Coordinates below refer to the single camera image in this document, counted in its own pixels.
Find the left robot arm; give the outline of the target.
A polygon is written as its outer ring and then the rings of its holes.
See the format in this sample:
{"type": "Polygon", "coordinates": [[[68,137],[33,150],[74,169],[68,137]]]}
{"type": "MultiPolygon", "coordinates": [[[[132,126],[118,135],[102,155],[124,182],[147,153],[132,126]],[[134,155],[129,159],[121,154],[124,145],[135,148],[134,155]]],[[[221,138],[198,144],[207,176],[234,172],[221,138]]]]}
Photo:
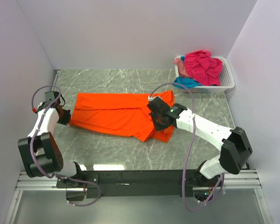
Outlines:
{"type": "Polygon", "coordinates": [[[62,94],[58,91],[45,93],[45,101],[32,110],[37,114],[37,121],[26,138],[18,141],[26,174],[33,177],[47,176],[52,178],[67,178],[67,182],[74,188],[80,187],[84,176],[76,162],[63,160],[63,156],[53,137],[56,124],[68,125],[70,110],[63,109],[62,94]]]}

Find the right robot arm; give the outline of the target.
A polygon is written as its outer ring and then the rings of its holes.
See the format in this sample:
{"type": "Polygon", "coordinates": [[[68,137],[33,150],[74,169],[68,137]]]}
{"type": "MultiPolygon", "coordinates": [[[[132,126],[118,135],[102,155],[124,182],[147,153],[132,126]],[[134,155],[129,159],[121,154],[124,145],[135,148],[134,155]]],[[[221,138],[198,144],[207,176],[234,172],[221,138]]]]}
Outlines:
{"type": "Polygon", "coordinates": [[[196,182],[200,186],[208,185],[212,178],[222,173],[239,174],[252,155],[252,147],[243,128],[218,125],[183,105],[169,106],[160,97],[148,97],[147,107],[156,131],[173,126],[204,139],[220,152],[196,170],[196,182]]]}

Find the orange t shirt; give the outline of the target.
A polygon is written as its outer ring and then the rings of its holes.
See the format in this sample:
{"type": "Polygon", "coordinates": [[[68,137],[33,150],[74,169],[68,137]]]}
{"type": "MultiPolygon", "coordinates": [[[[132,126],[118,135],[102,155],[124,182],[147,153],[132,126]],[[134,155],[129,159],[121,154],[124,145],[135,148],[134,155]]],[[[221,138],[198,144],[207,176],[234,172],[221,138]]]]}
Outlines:
{"type": "Polygon", "coordinates": [[[170,126],[156,131],[147,107],[148,93],[78,93],[70,126],[97,133],[150,138],[168,142],[174,132],[170,126]]]}

